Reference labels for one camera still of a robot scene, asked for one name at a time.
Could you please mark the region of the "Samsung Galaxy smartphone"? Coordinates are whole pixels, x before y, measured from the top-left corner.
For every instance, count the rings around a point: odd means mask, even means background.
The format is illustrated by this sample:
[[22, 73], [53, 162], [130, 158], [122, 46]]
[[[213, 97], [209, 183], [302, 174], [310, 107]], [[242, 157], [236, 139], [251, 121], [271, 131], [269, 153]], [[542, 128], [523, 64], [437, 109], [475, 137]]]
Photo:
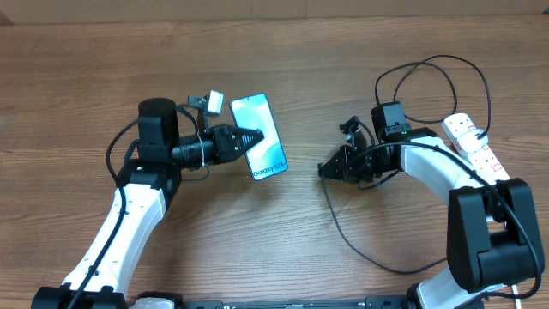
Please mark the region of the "Samsung Galaxy smartphone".
[[233, 120], [244, 133], [239, 138], [246, 148], [250, 175], [260, 181], [287, 170], [287, 158], [265, 93], [230, 102]]

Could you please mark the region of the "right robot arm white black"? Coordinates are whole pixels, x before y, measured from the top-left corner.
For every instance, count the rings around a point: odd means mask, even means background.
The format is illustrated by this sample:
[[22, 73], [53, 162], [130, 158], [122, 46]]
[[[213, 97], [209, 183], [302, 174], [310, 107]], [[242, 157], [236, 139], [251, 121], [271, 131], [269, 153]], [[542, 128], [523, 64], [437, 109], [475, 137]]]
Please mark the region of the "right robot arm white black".
[[412, 129], [397, 101], [341, 124], [347, 142], [318, 166], [321, 179], [373, 189], [399, 172], [421, 181], [448, 206], [447, 264], [404, 295], [365, 298], [367, 308], [481, 308], [484, 300], [524, 300], [545, 268], [533, 195], [519, 178], [500, 180], [452, 152], [428, 128]]

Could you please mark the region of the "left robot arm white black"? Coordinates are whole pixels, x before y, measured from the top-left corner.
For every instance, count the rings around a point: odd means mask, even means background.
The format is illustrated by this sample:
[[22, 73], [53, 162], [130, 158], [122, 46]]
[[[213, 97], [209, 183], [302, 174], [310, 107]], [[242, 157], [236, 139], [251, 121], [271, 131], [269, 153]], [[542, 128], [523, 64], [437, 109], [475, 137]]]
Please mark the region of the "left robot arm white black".
[[41, 287], [33, 308], [125, 308], [131, 278], [149, 236], [163, 219], [184, 169], [235, 161], [263, 140], [259, 129], [222, 124], [180, 137], [183, 107], [144, 100], [134, 124], [139, 138], [113, 172], [112, 207], [80, 263], [58, 287]]

